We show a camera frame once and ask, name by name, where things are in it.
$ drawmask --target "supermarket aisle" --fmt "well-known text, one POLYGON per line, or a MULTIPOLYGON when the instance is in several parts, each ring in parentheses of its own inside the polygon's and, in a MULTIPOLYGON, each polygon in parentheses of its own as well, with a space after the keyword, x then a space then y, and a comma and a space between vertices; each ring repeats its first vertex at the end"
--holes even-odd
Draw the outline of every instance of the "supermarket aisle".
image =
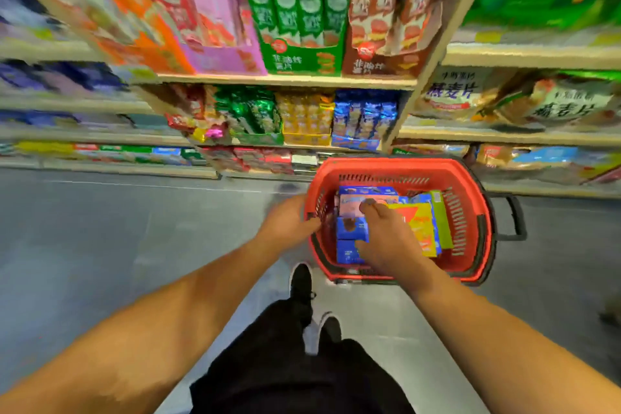
MULTIPOLYGON (((300 188, 0 170, 0 392, 115 309, 241 244, 270 203, 300 188)), ((579 200, 522 203, 530 238, 501 245, 478 292, 621 384, 621 332, 597 319, 602 299, 620 289, 614 249, 621 209, 579 200)), ((189 410, 190 383, 270 301, 286 296, 291 263, 307 255, 302 247, 269 270, 159 413, 189 410)), ((335 310, 344 335, 399 380, 419 414, 486 412, 397 287, 317 281, 315 316, 335 310)), ((313 331, 308 335, 312 342, 313 331)))

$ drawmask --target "red shopping basket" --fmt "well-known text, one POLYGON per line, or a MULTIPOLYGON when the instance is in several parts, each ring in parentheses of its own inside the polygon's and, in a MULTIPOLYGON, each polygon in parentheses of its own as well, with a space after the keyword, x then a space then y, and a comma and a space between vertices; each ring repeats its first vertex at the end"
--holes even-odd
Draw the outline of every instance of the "red shopping basket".
MULTIPOLYGON (((452 277, 465 284, 485 281, 496 254, 497 241, 523 241, 527 237, 519 201, 510 193, 485 192, 481 183, 458 159, 450 158, 330 158, 310 184, 305 214, 323 221, 334 209, 334 197, 341 185, 389 185, 400 195, 421 191, 442 191, 453 236, 453 249, 445 249, 433 260, 452 277), (507 198, 516 233, 496 233, 496 219, 490 198, 507 198)), ((389 283, 392 277, 378 274, 365 265, 337 263, 336 231, 328 226, 310 237, 310 247, 325 274, 332 281, 389 283)))

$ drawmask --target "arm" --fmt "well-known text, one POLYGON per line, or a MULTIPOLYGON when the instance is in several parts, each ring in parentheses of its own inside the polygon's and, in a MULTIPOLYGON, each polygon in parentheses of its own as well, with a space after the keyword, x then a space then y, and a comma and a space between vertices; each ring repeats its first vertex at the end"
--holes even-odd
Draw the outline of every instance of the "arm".
POLYGON ((151 413, 222 331, 284 250, 319 229, 304 196, 266 217, 242 247, 137 300, 0 397, 0 412, 151 413))
POLYGON ((492 413, 619 412, 621 389, 423 257, 399 214, 360 209, 369 226, 369 243, 356 242, 361 256, 397 279, 492 413))

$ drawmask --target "hand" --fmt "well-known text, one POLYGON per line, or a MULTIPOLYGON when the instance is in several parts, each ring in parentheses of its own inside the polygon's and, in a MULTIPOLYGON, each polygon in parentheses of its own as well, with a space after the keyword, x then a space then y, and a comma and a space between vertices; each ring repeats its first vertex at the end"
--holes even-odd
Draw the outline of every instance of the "hand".
POLYGON ((296 195, 274 206, 263 220, 255 239, 268 243, 269 248, 278 254, 304 242, 321 227, 319 218, 302 221, 305 201, 305 194, 296 195))
POLYGON ((412 260, 427 260, 414 232, 399 213, 373 199, 363 201, 360 211, 369 226, 369 242, 356 241, 356 248, 371 267, 401 280, 412 260))

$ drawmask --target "black pants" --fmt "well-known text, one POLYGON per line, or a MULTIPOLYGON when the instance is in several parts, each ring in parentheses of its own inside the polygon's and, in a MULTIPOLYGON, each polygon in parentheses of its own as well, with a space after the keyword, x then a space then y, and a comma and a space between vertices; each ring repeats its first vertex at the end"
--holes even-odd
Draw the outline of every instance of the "black pants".
POLYGON ((413 413, 401 387, 354 340, 307 355, 312 308, 279 300, 242 332, 190 387, 202 413, 413 413))

